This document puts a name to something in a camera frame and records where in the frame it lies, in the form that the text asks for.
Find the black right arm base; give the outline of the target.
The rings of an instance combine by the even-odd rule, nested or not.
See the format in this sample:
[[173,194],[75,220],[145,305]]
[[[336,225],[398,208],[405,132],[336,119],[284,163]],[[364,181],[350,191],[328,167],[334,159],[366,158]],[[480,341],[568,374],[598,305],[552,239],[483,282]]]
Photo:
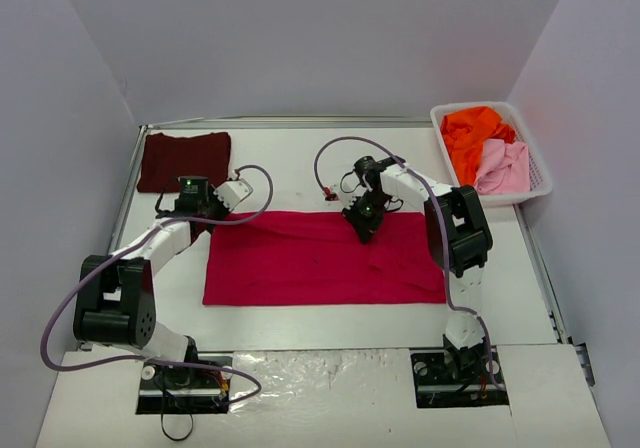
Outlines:
[[414,397],[418,409],[508,406],[497,350],[488,356],[480,344],[410,351]]

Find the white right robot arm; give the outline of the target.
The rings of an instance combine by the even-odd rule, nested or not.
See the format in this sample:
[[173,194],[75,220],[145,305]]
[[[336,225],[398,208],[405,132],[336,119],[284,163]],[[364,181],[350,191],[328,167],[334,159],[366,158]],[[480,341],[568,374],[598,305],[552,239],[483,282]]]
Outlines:
[[486,350],[481,290],[493,247],[479,195],[470,186],[437,182],[392,158],[376,161],[365,156],[350,173],[357,177],[354,186],[340,181],[331,191],[361,242],[368,243],[374,237],[392,202],[422,211],[429,254],[444,273],[448,315],[443,366],[450,378],[469,379],[479,369],[477,353]]

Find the crimson red t-shirt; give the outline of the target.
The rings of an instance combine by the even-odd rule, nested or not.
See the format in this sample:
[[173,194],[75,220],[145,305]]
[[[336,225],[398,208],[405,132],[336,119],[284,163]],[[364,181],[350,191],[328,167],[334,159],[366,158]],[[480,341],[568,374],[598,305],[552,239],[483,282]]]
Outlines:
[[210,241],[205,306],[442,304],[420,213],[385,216],[361,243],[336,212],[267,212],[217,227]]

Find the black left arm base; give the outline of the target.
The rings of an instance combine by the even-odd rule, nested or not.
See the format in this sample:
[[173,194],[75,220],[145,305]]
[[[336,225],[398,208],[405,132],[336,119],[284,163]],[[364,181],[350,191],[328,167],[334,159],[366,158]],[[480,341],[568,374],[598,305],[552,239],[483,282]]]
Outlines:
[[192,435],[198,415],[229,412],[231,378],[231,374],[217,370],[146,363],[140,374],[135,413],[158,416],[162,434],[171,442],[184,442]]

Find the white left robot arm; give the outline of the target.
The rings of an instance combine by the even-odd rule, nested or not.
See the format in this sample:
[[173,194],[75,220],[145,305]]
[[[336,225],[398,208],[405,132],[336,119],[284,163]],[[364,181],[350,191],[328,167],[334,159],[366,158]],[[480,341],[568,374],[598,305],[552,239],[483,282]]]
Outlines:
[[151,227],[125,248],[83,261],[80,278],[95,276],[76,297],[76,339],[167,361],[169,379],[179,386],[195,383],[202,364],[197,345],[157,321],[154,277],[203,231],[211,231],[212,220],[225,220],[252,192],[243,179],[215,187],[205,177],[181,177],[173,209],[159,209]]

